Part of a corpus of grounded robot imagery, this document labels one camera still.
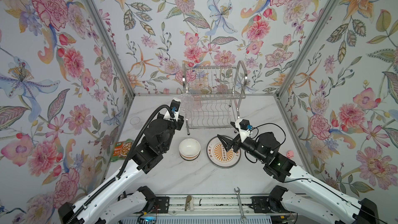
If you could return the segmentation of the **clear ribbed glass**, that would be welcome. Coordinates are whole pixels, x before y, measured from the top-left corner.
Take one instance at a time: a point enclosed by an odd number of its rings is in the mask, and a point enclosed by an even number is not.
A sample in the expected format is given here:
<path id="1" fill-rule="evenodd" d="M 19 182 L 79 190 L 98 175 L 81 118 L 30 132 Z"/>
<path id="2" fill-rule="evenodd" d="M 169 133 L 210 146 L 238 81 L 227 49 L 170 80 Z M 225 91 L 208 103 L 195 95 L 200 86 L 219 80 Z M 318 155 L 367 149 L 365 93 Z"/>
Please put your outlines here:
<path id="1" fill-rule="evenodd" d="M 180 109 L 186 114 L 189 115 L 193 112 L 194 106 L 194 97 L 190 94 L 182 94 L 180 96 L 181 105 Z"/>

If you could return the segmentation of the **small clear glass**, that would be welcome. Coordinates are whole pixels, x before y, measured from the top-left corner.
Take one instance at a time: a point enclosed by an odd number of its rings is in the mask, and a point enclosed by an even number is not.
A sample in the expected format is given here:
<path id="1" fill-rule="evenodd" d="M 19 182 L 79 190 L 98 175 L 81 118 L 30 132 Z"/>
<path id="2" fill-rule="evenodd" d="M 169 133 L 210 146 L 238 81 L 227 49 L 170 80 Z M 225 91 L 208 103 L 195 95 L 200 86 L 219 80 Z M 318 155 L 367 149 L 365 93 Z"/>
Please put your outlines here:
<path id="1" fill-rule="evenodd" d="M 132 117 L 130 120 L 130 124 L 133 130 L 140 130 L 143 127 L 143 121 L 139 117 Z"/>

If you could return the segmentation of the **orange bowl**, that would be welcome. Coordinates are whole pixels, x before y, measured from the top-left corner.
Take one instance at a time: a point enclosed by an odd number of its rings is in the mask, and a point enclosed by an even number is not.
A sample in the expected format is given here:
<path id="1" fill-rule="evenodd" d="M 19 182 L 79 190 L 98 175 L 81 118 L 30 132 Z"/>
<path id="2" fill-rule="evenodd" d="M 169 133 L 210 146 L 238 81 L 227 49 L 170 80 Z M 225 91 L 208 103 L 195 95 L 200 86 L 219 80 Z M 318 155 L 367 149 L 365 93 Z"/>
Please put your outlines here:
<path id="1" fill-rule="evenodd" d="M 201 151 L 200 143 L 195 139 L 185 139 L 179 144 L 179 153 L 185 156 L 194 156 Z"/>

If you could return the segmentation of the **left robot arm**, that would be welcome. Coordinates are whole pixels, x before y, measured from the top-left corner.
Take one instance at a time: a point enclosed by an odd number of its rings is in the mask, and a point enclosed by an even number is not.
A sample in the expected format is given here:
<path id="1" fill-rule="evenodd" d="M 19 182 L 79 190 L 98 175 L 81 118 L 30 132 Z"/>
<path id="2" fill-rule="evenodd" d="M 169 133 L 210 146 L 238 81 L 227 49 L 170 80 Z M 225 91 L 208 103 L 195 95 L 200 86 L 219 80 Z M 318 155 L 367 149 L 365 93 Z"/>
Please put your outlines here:
<path id="1" fill-rule="evenodd" d="M 95 191 L 76 203 L 65 203 L 59 210 L 63 224 L 115 224 L 132 213 L 149 211 L 155 194 L 139 187 L 132 195 L 116 201 L 140 176 L 149 173 L 168 152 L 176 131 L 182 129 L 184 117 L 152 113 L 143 125 L 121 168 Z"/>

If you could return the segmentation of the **cream white bowl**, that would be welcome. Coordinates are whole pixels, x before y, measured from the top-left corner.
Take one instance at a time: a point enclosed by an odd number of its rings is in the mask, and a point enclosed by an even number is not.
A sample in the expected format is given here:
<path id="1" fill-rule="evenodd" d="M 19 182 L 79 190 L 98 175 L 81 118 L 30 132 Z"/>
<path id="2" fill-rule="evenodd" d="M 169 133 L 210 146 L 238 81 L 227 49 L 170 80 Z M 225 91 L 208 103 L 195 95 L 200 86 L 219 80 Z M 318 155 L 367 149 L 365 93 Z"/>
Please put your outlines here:
<path id="1" fill-rule="evenodd" d="M 180 156 L 183 158 L 183 160 L 186 161 L 193 161 L 199 157 L 200 153 L 194 155 L 194 156 L 185 156 L 184 154 L 180 153 Z"/>

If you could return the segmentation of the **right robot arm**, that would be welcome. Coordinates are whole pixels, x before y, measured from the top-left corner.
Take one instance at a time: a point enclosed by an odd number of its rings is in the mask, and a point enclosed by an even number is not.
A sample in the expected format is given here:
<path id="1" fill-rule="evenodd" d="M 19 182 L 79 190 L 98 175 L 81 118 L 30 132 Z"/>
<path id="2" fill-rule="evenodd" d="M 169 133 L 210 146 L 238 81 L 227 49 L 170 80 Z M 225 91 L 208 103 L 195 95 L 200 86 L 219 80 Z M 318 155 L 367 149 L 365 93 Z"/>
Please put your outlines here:
<path id="1" fill-rule="evenodd" d="M 253 140 L 245 133 L 229 139 L 218 135 L 226 150 L 243 150 L 263 165 L 263 170 L 279 182 L 268 194 L 265 206 L 272 212 L 283 210 L 303 215 L 320 224 L 380 224 L 376 204 L 344 194 L 310 175 L 294 161 L 279 153 L 280 142 L 267 132 Z"/>

